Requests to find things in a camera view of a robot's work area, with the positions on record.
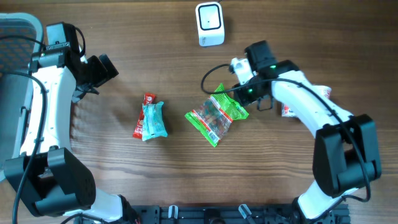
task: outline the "light blue bag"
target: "light blue bag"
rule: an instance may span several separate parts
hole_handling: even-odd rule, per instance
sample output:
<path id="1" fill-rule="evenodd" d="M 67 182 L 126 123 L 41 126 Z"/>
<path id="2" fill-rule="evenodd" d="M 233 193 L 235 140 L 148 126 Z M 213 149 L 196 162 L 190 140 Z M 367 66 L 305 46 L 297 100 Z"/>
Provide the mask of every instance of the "light blue bag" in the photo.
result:
<path id="1" fill-rule="evenodd" d="M 167 137 L 162 117 L 163 102 L 156 104 L 142 104 L 144 124 L 142 125 L 142 140 L 146 141 L 159 136 Z"/>

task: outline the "wooden table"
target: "wooden table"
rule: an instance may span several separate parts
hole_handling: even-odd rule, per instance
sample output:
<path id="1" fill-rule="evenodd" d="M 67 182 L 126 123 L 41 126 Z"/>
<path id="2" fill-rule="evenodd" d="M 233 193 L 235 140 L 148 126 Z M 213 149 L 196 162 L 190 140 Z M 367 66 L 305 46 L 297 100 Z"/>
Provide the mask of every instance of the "wooden table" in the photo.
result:
<path id="1" fill-rule="evenodd" d="M 314 140 L 296 119 L 279 110 L 256 111 L 236 121 L 213 148 L 184 118 L 204 102 L 202 76 L 243 57 L 245 47 L 268 40 L 279 60 L 291 59 L 307 78 L 332 88 L 331 99 L 377 124 L 383 175 L 372 182 L 369 203 L 349 201 L 353 223 L 398 220 L 398 4 L 386 1 L 225 1 L 223 45 L 198 44 L 198 1 L 97 4 L 11 4 L 41 22 L 79 27 L 87 54 L 106 53 L 119 75 L 87 95 L 72 114 L 75 155 L 97 187 L 124 195 L 133 205 L 290 203 L 313 180 Z M 211 90 L 236 77 L 211 75 Z M 164 101 L 168 138 L 133 139 L 145 92 Z M 11 222 L 15 192 L 0 184 L 0 223 Z M 21 203 L 20 223 L 59 223 L 35 218 Z"/>

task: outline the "gray plastic bin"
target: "gray plastic bin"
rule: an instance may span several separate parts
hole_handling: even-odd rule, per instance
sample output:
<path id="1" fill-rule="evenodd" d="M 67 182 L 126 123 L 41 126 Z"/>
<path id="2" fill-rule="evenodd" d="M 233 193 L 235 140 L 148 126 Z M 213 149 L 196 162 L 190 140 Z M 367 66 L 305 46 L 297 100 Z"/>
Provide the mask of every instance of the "gray plastic bin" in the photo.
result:
<path id="1" fill-rule="evenodd" d="M 43 41 L 42 24 L 38 18 L 26 13 L 0 13 L 0 37 L 11 34 Z M 32 52 L 39 50 L 39 44 L 28 40 L 0 40 L 0 69 L 27 73 Z M 0 73 L 0 182 L 5 178 L 4 161 L 19 155 L 29 120 L 32 95 L 31 80 Z"/>

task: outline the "black cable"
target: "black cable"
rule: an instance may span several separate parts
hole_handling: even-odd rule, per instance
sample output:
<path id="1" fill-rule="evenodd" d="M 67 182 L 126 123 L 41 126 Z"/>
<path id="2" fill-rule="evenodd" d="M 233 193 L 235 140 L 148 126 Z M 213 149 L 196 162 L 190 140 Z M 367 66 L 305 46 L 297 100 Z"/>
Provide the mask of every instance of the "black cable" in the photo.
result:
<path id="1" fill-rule="evenodd" d="M 86 40 L 85 40 L 85 36 L 83 35 L 83 33 L 81 32 L 81 30 L 77 27 L 75 27 L 75 29 L 77 30 L 77 32 L 79 32 L 79 34 L 81 35 L 81 38 L 83 39 L 83 48 L 80 52 L 80 57 L 84 56 L 86 54 Z"/>
<path id="2" fill-rule="evenodd" d="M 35 42 L 36 44 L 40 44 L 41 48 L 40 48 L 39 52 L 42 51 L 43 49 L 45 49 L 45 44 L 43 44 L 42 42 L 40 42 L 40 41 L 38 41 L 36 39 L 30 38 L 30 37 L 26 37 L 24 35 L 5 35 L 5 36 L 0 37 L 0 40 L 4 40 L 4 39 L 8 39 L 8 38 L 25 39 L 25 40 L 29 40 L 29 41 Z"/>
<path id="3" fill-rule="evenodd" d="M 241 88 L 246 88 L 247 86 L 252 86 L 252 85 L 257 85 L 257 84 L 261 84 L 261 83 L 277 81 L 277 82 L 289 82 L 289 83 L 293 83 L 295 85 L 298 85 L 299 87 L 302 87 L 305 90 L 309 91 L 316 99 L 318 99 L 326 107 L 326 109 L 328 109 L 328 111 L 331 113 L 331 115 L 336 118 L 336 120 L 339 122 L 342 130 L 346 133 L 346 135 L 348 137 L 348 140 L 352 143 L 353 148 L 354 148 L 355 153 L 356 153 L 356 156 L 358 158 L 359 164 L 361 166 L 362 175 L 363 175 L 363 179 L 364 179 L 364 182 L 365 182 L 366 198 L 360 198 L 360 197 L 357 197 L 357 196 L 354 196 L 354 195 L 344 195 L 344 196 L 341 196 L 341 198 L 339 200 L 339 203 L 341 203 L 343 200 L 346 200 L 346 198 L 352 198 L 352 199 L 358 200 L 360 202 L 368 202 L 370 200 L 370 198 L 371 198 L 370 181 L 369 181 L 369 177 L 368 177 L 367 172 L 366 172 L 365 163 L 363 161 L 363 158 L 362 158 L 361 152 L 359 150 L 359 147 L 358 147 L 353 135 L 351 134 L 351 132 L 347 129 L 347 127 L 344 125 L 344 122 L 336 114 L 336 111 L 333 110 L 318 94 L 316 94 L 314 91 L 312 91 L 309 87 L 305 86 L 303 83 L 296 82 L 296 81 L 293 81 L 293 80 L 289 80 L 289 79 L 286 79 L 286 78 L 272 78 L 272 79 L 268 79 L 268 80 L 261 80 L 261 81 L 258 81 L 258 82 L 248 83 L 248 84 L 241 85 L 241 86 L 238 86 L 238 87 L 235 87 L 235 88 L 231 88 L 229 90 L 224 90 L 224 91 L 210 92 L 210 91 L 205 90 L 204 87 L 203 87 L 203 84 L 205 82 L 206 77 L 211 72 L 213 72 L 214 70 L 219 69 L 221 67 L 225 67 L 225 66 L 229 66 L 229 65 L 228 64 L 222 64 L 222 65 L 216 66 L 215 68 L 213 68 L 209 72 L 207 72 L 205 74 L 205 76 L 203 76 L 203 79 L 201 80 L 201 84 L 200 84 L 200 87 L 201 87 L 202 91 L 204 91 L 207 94 L 229 93 L 231 91 L 235 91 L 235 90 L 238 90 L 238 89 L 241 89 Z"/>
<path id="4" fill-rule="evenodd" d="M 19 200 L 21 199 L 22 189 L 24 188 L 29 170 L 33 166 L 34 157 L 35 157 L 37 151 L 39 150 L 40 143 L 42 142 L 42 133 L 43 133 L 44 123 L 45 123 L 45 112 L 47 110 L 47 93 L 46 93 L 46 89 L 45 89 L 43 83 L 41 83 L 40 80 L 38 80 L 36 77 L 33 77 L 31 75 L 28 75 L 28 74 L 22 73 L 22 72 L 10 72 L 10 71 L 6 71 L 6 70 L 0 70 L 0 73 L 19 75 L 19 76 L 30 78 L 31 80 L 35 81 L 39 85 L 40 90 L 42 92 L 42 113 L 40 115 L 39 129 L 37 131 L 35 146 L 33 148 L 32 155 L 30 155 L 29 162 L 26 165 L 24 174 L 22 175 L 21 182 L 19 183 L 17 195 L 15 196 L 14 207 L 12 208 L 12 223 L 17 224 L 18 223 L 18 221 L 17 221 L 18 206 L 19 206 Z"/>
<path id="5" fill-rule="evenodd" d="M 67 222 L 69 222 L 72 218 L 76 218 L 76 217 L 82 217 L 82 218 L 87 218 L 90 220 L 94 220 L 94 221 L 98 221 L 104 224 L 109 224 L 109 222 L 103 220 L 102 218 L 97 218 L 97 217 L 92 217 L 90 215 L 85 215 L 83 213 L 77 213 L 74 215 L 69 216 L 68 218 L 66 218 L 64 221 L 61 222 L 61 224 L 66 224 Z"/>

